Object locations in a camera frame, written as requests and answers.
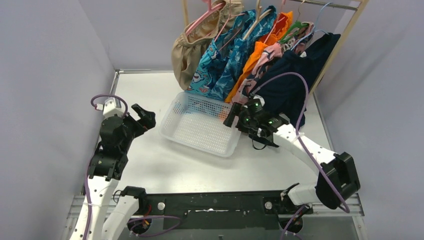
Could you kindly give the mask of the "white perforated plastic basket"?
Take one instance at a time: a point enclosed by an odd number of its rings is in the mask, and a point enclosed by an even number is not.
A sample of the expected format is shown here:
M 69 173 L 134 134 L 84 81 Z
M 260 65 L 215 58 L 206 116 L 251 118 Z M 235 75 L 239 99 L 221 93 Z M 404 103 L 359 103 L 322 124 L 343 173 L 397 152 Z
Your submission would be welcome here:
M 235 125 L 224 125 L 231 107 L 219 100 L 180 92 L 162 118 L 159 133 L 175 143 L 228 158 L 241 136 Z

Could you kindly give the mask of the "navy blue shorts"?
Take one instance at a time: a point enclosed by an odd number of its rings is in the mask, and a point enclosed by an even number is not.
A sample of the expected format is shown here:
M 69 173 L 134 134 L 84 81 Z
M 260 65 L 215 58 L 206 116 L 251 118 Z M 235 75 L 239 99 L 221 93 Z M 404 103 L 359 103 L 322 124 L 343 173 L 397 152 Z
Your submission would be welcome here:
M 293 126 L 301 117 L 299 126 L 302 127 L 306 120 L 302 113 L 306 97 L 304 82 L 296 75 L 282 74 L 301 75 L 310 90 L 340 37 L 340 34 L 324 34 L 303 51 L 306 56 L 287 50 L 257 81 L 252 95 L 263 98 L 267 112 L 286 115 Z

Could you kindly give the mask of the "light blue wire hanger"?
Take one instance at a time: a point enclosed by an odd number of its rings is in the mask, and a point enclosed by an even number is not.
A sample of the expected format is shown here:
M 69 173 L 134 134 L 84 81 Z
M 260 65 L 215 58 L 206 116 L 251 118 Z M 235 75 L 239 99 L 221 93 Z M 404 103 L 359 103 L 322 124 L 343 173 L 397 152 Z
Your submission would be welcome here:
M 305 36 L 303 36 L 299 41 L 297 41 L 295 44 L 294 44 L 294 46 L 290 49 L 292 52 L 296 49 L 296 47 L 299 45 L 299 44 L 301 44 L 305 39 L 308 39 L 309 38 L 309 36 L 311 36 L 312 34 L 314 34 L 315 32 L 316 32 L 316 24 L 318 24 L 319 23 L 319 19 L 320 19 L 320 16 L 321 16 L 321 14 L 322 14 L 322 12 L 323 12 L 323 10 L 327 7 L 327 6 L 329 6 L 330 4 L 332 4 L 333 2 L 328 2 L 328 3 L 326 3 L 321 9 L 320 9 L 320 11 L 319 11 L 319 13 L 318 13 L 318 15 L 317 15 L 317 18 L 316 18 L 316 20 L 315 20 L 315 25 L 312 27 L 312 29 L 309 31 L 309 33 L 308 34 L 306 34 Z

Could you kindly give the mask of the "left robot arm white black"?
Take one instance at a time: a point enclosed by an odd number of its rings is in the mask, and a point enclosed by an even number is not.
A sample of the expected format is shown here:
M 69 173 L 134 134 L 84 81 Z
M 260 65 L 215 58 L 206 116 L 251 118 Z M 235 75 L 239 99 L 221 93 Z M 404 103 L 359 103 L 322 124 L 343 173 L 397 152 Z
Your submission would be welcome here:
M 103 94 L 104 103 L 95 103 L 100 97 L 96 95 L 90 101 L 95 110 L 102 112 L 103 121 L 86 170 L 85 199 L 70 236 L 72 240 L 117 240 L 135 213 L 149 209 L 146 190 L 126 186 L 114 210 L 107 213 L 129 161 L 130 146 L 135 138 L 156 126 L 156 114 L 135 103 L 131 108 L 139 119 L 134 119 L 121 97 Z

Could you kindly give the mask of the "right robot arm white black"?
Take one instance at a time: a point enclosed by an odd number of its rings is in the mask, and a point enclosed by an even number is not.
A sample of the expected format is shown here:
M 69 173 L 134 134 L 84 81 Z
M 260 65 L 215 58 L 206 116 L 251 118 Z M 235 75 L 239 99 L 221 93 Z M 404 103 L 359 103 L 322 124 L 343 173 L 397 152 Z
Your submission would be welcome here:
M 347 199 L 361 187 L 350 154 L 336 153 L 317 144 L 282 116 L 266 112 L 259 99 L 245 104 L 234 103 L 223 123 L 236 127 L 265 146 L 286 149 L 316 174 L 314 183 L 294 183 L 281 192 L 281 207 L 285 212 L 292 214 L 301 205 L 317 203 L 349 212 Z

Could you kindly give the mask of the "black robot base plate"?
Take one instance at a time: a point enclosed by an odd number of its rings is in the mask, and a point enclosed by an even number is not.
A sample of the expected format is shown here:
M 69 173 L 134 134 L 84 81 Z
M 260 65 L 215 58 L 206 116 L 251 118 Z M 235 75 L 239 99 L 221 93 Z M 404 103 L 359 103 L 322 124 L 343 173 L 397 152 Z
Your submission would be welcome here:
M 132 188 L 120 197 L 125 195 L 138 201 L 136 215 L 163 217 L 163 230 L 278 230 L 294 216 L 289 230 L 298 232 L 303 215 L 313 213 L 311 206 L 301 209 L 281 198 L 278 190 L 147 194 Z

